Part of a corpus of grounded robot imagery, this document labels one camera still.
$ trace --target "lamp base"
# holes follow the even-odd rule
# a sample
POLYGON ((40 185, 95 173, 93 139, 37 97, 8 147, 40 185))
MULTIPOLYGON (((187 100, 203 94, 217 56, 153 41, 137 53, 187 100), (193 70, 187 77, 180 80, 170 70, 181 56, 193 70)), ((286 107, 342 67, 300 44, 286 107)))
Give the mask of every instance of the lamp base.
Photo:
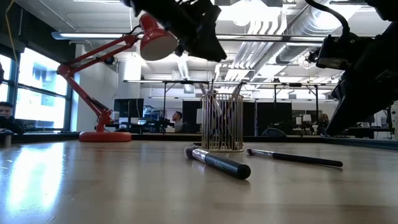
POLYGON ((131 141, 130 133, 97 133, 84 132, 79 134, 81 142, 129 142, 131 141))

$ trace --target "lamp arm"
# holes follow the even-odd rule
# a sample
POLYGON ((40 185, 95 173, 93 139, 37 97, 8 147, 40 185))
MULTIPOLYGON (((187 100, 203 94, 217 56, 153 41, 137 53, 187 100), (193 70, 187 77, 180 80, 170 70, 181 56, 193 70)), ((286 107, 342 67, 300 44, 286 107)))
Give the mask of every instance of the lamp arm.
POLYGON ((94 113, 98 117, 98 124, 96 126, 96 132, 104 132, 105 125, 113 123, 111 119, 112 110, 107 108, 105 105, 97 101, 96 99, 92 98, 87 92, 82 89, 82 87, 75 81, 73 78, 74 75, 85 69, 88 68, 98 62, 104 62, 107 58, 112 57, 120 52, 123 52, 127 49, 130 49, 136 42, 138 41, 138 37, 136 35, 123 35, 117 40, 114 40, 102 47, 99 47, 91 52, 88 52, 80 57, 77 57, 74 60, 71 60, 67 63, 63 63, 58 67, 57 73, 61 75, 67 83, 72 87, 72 89, 86 102, 86 104, 94 111, 94 113), (88 62, 83 62, 88 57, 93 56, 101 51, 104 51, 116 44, 121 42, 125 42, 126 44, 112 52, 109 52, 101 57, 93 58, 88 62))

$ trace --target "wooden table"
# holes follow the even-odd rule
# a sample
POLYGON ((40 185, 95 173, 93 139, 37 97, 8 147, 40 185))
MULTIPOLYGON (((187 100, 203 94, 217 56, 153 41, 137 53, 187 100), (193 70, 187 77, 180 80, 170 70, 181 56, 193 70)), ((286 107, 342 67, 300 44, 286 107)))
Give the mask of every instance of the wooden table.
POLYGON ((397 223, 398 153, 329 144, 245 143, 343 169, 229 154, 236 180, 187 160, 187 142, 77 141, 0 151, 0 223, 397 223))

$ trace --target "silver ferrule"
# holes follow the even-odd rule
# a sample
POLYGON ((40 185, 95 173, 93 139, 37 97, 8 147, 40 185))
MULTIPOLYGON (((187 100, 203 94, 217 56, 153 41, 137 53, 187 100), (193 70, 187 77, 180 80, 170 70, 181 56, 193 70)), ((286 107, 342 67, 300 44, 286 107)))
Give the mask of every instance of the silver ferrule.
POLYGON ((256 155, 256 156, 264 156, 268 158, 272 158, 272 155, 274 152, 270 151, 262 151, 262 150, 257 150, 257 149, 252 149, 251 152, 256 155))
POLYGON ((206 162, 205 162, 205 157, 206 157, 206 155, 207 155, 208 153, 209 153, 209 152, 204 151, 204 150, 202 150, 202 149, 195 149, 195 150, 192 151, 192 156, 193 156, 195 159, 197 159, 197 160, 199 160, 199 161, 202 161, 202 162, 206 163, 206 162))

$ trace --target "red desk lamp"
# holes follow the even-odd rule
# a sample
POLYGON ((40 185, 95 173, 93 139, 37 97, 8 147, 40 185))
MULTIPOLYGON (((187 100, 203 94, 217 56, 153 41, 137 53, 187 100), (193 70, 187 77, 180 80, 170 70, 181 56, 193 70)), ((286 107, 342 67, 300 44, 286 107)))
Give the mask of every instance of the red desk lamp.
MULTIPOLYGON (((160 60, 170 55, 177 47, 177 40, 169 32, 159 28, 157 22, 148 14, 144 14, 140 18, 140 26, 144 31, 144 36, 141 40, 141 57, 145 60, 160 60)), ((124 50, 130 49, 137 41, 137 35, 126 34, 118 40, 114 40, 102 47, 99 47, 87 54, 84 54, 70 62, 63 63, 58 67, 57 73, 61 75, 68 84, 79 94, 79 96, 87 103, 87 105, 97 115, 96 132, 81 132, 79 141, 81 142, 126 142, 131 141, 130 133, 111 133, 105 132, 105 125, 112 124, 111 119, 112 110, 101 104, 96 99, 90 97, 77 82, 73 79, 76 72, 79 72, 98 62, 103 62, 107 58, 112 57, 124 50), (106 50, 118 43, 125 42, 126 44, 110 53, 101 57, 88 58, 103 50, 106 50)))

